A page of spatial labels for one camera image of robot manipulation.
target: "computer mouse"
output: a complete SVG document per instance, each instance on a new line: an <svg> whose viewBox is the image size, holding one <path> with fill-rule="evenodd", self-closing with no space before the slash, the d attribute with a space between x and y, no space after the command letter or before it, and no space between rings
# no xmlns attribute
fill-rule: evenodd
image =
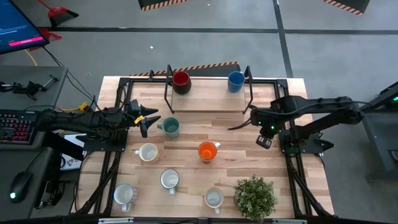
<svg viewBox="0 0 398 224"><path fill-rule="evenodd" d="M32 176L31 172L25 171L14 177L10 186L10 201L12 203L19 203L25 199Z"/></svg>

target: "concrete floor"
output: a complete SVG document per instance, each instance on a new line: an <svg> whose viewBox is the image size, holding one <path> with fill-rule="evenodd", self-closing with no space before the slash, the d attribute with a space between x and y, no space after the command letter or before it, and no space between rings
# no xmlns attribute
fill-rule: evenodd
<svg viewBox="0 0 398 224"><path fill-rule="evenodd" d="M142 12L132 0L53 0L81 14L63 26L140 28L277 29L272 0L190 0ZM49 26L46 9L36 1L16 3L37 26ZM363 17L321 0L279 0L285 29L397 30L396 0L372 0ZM255 77L286 77L279 34L181 32L57 32L62 40L47 48L98 95L105 75L164 70L239 61ZM287 34L293 76L304 78L309 98L350 96L370 100L397 81L398 35ZM32 52L39 65L55 65L44 50ZM32 65L25 52L0 55L0 65ZM66 82L58 106L86 101ZM324 131L335 143L325 153L326 175L335 213L343 218L398 222L398 183L365 181L378 161L362 124ZM70 197L62 211L67 213Z"/></svg>

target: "green plant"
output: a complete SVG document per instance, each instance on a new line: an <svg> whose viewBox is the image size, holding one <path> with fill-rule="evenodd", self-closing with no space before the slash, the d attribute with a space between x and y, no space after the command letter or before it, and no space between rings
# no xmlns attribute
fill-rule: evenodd
<svg viewBox="0 0 398 224"><path fill-rule="evenodd" d="M234 201L242 217L262 223L265 217L275 212L278 199L273 185L272 181L267 183L264 178L255 175L248 180L238 180L234 186Z"/></svg>

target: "rgb keyboard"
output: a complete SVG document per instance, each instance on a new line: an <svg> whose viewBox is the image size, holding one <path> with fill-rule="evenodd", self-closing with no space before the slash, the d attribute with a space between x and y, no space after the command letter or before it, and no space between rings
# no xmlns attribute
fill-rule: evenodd
<svg viewBox="0 0 398 224"><path fill-rule="evenodd" d="M0 144L32 144L35 120L33 112L0 110Z"/></svg>

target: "monitor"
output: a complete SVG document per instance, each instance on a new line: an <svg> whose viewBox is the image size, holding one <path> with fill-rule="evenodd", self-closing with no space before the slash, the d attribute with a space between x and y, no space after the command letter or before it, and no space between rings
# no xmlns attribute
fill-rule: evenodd
<svg viewBox="0 0 398 224"><path fill-rule="evenodd" d="M49 41L10 0L0 0L0 54L43 46Z"/></svg>

